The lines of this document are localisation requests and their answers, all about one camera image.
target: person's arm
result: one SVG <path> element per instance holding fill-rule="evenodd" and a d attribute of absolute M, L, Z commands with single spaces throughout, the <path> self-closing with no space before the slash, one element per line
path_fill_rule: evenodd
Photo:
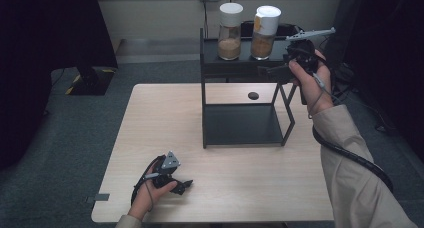
<path fill-rule="evenodd" d="M 326 141 L 373 162 L 346 106 L 333 106 L 328 68 L 320 62 L 317 74 L 328 92 L 321 94 L 321 87 L 299 64 L 291 61 L 289 66 L 302 85 L 317 132 Z M 321 148 L 321 163 L 336 227 L 417 227 L 384 182 L 369 170 L 325 147 Z"/>
<path fill-rule="evenodd" d="M 160 197 L 170 192 L 177 186 L 176 181 L 172 181 L 165 186 L 157 189 L 153 186 L 151 180 L 147 180 L 138 190 L 137 196 L 134 199 L 131 208 L 127 215 L 123 215 L 119 220 L 116 228 L 140 228 L 141 221 L 146 213 L 153 208 Z"/>

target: beige jacket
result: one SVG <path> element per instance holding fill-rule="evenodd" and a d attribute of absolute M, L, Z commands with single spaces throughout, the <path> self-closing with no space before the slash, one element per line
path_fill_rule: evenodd
<path fill-rule="evenodd" d="M 312 119 L 316 130 L 326 141 L 373 162 L 346 106 L 324 110 Z M 321 148 L 321 162 L 335 227 L 417 227 L 386 185 L 370 171 L 325 147 Z M 141 222 L 124 215 L 116 227 L 139 228 Z"/>

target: light wood table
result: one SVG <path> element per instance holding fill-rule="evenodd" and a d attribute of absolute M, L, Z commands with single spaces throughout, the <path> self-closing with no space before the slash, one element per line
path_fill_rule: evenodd
<path fill-rule="evenodd" d="M 275 84 L 208 83 L 208 103 L 269 102 Z M 251 91 L 260 98 L 252 101 Z M 136 85 L 125 112 L 99 194 L 95 222 L 117 222 L 130 208 L 133 186 L 158 155 L 181 162 L 173 177 L 194 180 L 180 196 L 162 197 L 145 222 L 226 223 L 333 220 L 312 121 L 296 91 L 296 125 L 285 146 L 202 146 L 200 84 Z M 282 129 L 288 123 L 276 102 Z"/>

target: wall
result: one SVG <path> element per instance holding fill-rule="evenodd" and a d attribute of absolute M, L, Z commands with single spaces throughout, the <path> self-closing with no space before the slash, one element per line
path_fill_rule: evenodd
<path fill-rule="evenodd" d="M 203 3 L 198 0 L 98 0 L 112 39 L 197 38 L 204 26 Z M 209 37 L 218 36 L 219 6 L 230 0 L 206 3 Z M 232 0 L 252 20 L 256 8 L 273 5 L 283 12 L 281 22 L 304 30 L 329 29 L 339 0 Z"/>

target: dark gray carpet floor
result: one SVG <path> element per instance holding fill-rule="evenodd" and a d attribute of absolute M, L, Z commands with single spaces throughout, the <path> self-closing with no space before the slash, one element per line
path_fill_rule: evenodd
<path fill-rule="evenodd" d="M 25 157 L 0 171 L 0 227 L 114 227 L 91 220 L 132 88 L 139 83 L 197 83 L 198 61 L 122 64 L 104 96 L 70 96 L 78 74 L 56 70 L 47 110 Z M 376 131 L 373 112 L 351 92 L 345 99 L 375 161 L 394 183 L 396 198 L 409 217 L 424 227 L 423 164 L 400 136 Z M 331 222 L 289 223 L 289 227 L 333 227 Z"/>

